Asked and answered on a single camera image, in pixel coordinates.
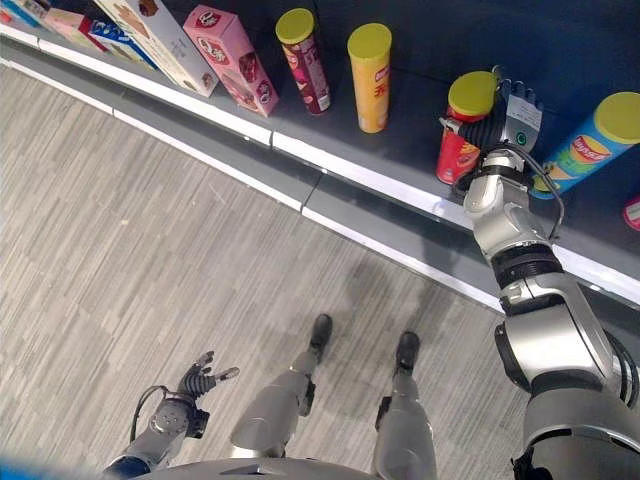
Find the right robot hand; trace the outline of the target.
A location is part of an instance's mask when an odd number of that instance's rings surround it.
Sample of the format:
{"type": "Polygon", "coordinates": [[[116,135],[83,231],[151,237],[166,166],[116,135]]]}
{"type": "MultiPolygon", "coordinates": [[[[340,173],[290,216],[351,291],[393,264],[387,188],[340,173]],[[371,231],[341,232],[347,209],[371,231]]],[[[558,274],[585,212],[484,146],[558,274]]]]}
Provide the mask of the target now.
{"type": "Polygon", "coordinates": [[[494,104],[482,120],[465,122],[453,116],[440,117],[440,124],[479,149],[498,144],[512,144],[530,153],[541,130],[543,107],[533,89],[522,81],[507,77],[504,69],[495,65],[491,73],[497,80],[494,104]]]}

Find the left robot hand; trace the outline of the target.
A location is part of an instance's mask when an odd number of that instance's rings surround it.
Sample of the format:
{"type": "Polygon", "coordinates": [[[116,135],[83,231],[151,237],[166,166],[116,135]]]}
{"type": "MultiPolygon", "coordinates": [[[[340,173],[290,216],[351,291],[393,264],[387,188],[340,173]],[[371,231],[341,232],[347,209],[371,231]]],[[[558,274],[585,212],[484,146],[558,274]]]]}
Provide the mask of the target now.
{"type": "Polygon", "coordinates": [[[213,357],[214,351],[207,351],[191,365],[178,384],[178,394],[197,400],[219,383],[231,380],[239,375],[240,369],[238,367],[231,367],[218,373],[213,373],[210,366],[213,357]]]}

